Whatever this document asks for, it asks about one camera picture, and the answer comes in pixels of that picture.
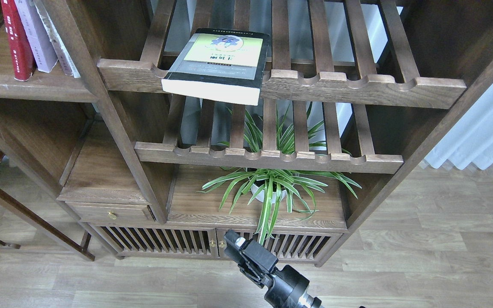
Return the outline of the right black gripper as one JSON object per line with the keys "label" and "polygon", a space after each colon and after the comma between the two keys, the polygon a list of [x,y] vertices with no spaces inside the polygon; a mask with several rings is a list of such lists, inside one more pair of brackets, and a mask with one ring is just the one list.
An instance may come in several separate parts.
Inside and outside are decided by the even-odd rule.
{"label": "right black gripper", "polygon": [[238,263],[246,277],[260,288],[268,287],[264,299],[274,308],[321,308],[322,302],[307,293],[309,280],[290,265],[276,267],[278,258],[254,240],[235,230],[224,234],[225,253]]}

